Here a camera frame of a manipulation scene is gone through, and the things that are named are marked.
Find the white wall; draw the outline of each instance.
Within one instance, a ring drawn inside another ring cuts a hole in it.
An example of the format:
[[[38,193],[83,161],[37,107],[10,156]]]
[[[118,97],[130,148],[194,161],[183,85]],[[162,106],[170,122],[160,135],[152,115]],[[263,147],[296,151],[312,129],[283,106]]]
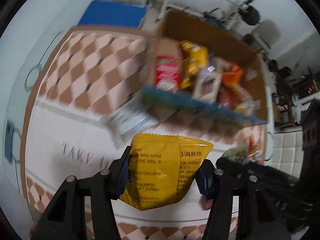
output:
[[[46,27],[70,1],[27,0],[0,38],[0,131],[3,131],[8,102],[22,64]],[[67,19],[61,21],[69,27],[76,25],[91,1],[78,0],[79,5],[73,6],[65,16]]]
[[[185,5],[198,11],[209,11],[220,7],[228,10],[230,3],[225,0],[171,0],[177,5]],[[294,43],[305,33],[315,29],[307,15],[294,0],[255,0],[252,5],[260,12],[261,21],[273,20],[281,30],[281,39],[273,46],[271,56],[276,57],[289,44]],[[242,22],[238,32],[249,33],[253,27]]]
[[[297,42],[287,52],[279,56],[276,60],[278,67],[285,66],[294,70],[299,62],[298,68],[292,73],[290,79],[298,78],[303,74],[309,74],[310,67],[313,74],[320,70],[320,36],[315,32],[309,33],[304,40]]]
[[[91,1],[27,0],[11,20],[0,38],[1,131],[4,130],[9,99],[22,65],[26,61],[24,68],[30,69],[42,57],[42,50],[38,52],[38,49],[33,49],[35,44],[37,47],[47,48],[53,34],[54,37],[58,32],[64,33],[79,22]],[[3,147],[0,154],[0,205],[20,237],[30,239],[28,234],[33,222],[26,201],[18,192],[15,164],[13,162],[10,165],[3,159]]]

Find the cardboard box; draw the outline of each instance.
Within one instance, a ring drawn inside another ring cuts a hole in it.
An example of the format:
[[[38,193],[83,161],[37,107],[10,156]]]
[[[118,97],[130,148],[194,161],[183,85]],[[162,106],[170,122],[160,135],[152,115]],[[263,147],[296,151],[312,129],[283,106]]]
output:
[[[187,110],[202,116],[217,118],[222,122],[240,127],[267,124],[266,93],[260,60],[246,44],[215,26],[208,25],[197,18],[191,18],[181,11],[172,10],[166,13],[157,29],[154,51],[157,50],[157,41],[164,37],[177,41],[189,40],[203,45],[212,50],[215,56],[239,64],[244,70],[241,86],[247,89],[254,101],[259,102],[260,108],[255,111],[255,116],[244,116],[187,95],[157,90],[153,86],[155,80],[153,59],[150,61],[148,78],[142,87],[144,100],[151,101],[153,104],[167,105],[177,110]]]

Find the plastic wrapper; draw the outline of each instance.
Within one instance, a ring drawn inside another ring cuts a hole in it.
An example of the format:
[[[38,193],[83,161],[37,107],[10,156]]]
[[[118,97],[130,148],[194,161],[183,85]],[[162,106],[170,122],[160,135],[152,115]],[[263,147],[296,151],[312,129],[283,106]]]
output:
[[[231,66],[231,71],[222,74],[222,83],[234,96],[236,102],[234,111],[244,115],[253,115],[255,102],[249,92],[240,86],[243,70],[235,63],[231,63]]]
[[[254,143],[253,138],[249,137],[249,161],[263,164],[264,157],[258,144]]]
[[[148,210],[179,202],[213,144],[200,139],[137,134],[131,142],[130,179],[120,199]]]
[[[215,71],[219,74],[228,72],[231,70],[231,63],[220,57],[210,58],[210,65],[214,66]]]
[[[218,95],[219,107],[234,109],[235,102],[233,96],[222,86],[219,89]]]
[[[225,157],[241,165],[246,165],[249,163],[249,144],[228,149],[221,157]]]
[[[177,92],[180,82],[180,58],[171,56],[156,57],[156,84],[158,89]]]
[[[221,84],[221,75],[203,69],[199,72],[193,91],[193,98],[213,104],[217,100]]]
[[[208,50],[204,46],[192,43],[190,41],[181,41],[183,49],[183,79],[180,88],[185,89],[194,85],[195,76],[199,70],[206,69],[209,66]]]
[[[216,62],[214,60],[214,52],[209,51],[209,66],[208,66],[208,71],[209,72],[214,72],[216,70]]]
[[[137,133],[158,124],[158,120],[149,115],[138,98],[133,98],[110,114],[107,125],[113,131],[113,139],[117,147],[122,147]]]

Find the chip bag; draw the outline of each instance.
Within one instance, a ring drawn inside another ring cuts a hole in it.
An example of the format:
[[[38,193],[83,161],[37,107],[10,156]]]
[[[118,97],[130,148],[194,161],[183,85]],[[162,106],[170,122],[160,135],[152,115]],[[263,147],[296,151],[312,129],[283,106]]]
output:
[[[139,210],[179,202],[212,148],[212,143],[195,138],[137,134],[129,153],[128,184],[120,199]]]
[[[222,83],[234,95],[237,102],[242,102],[240,80],[243,70],[236,63],[231,62],[231,71],[222,73]]]
[[[185,89],[194,85],[194,78],[199,70],[209,67],[209,53],[206,47],[190,41],[181,41],[180,44],[183,49],[184,71],[180,88]]]
[[[246,142],[245,145],[230,148],[226,150],[221,157],[241,165],[246,165],[249,163],[249,143]]]

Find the red snack package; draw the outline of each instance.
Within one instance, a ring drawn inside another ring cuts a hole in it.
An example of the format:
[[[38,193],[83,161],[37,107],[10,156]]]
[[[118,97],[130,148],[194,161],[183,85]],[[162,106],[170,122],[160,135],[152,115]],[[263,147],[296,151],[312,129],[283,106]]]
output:
[[[173,93],[177,92],[179,90],[180,72],[180,58],[172,56],[157,56],[156,88]]]
[[[218,96],[219,107],[234,109],[235,102],[234,98],[224,87],[221,87],[219,90]]]

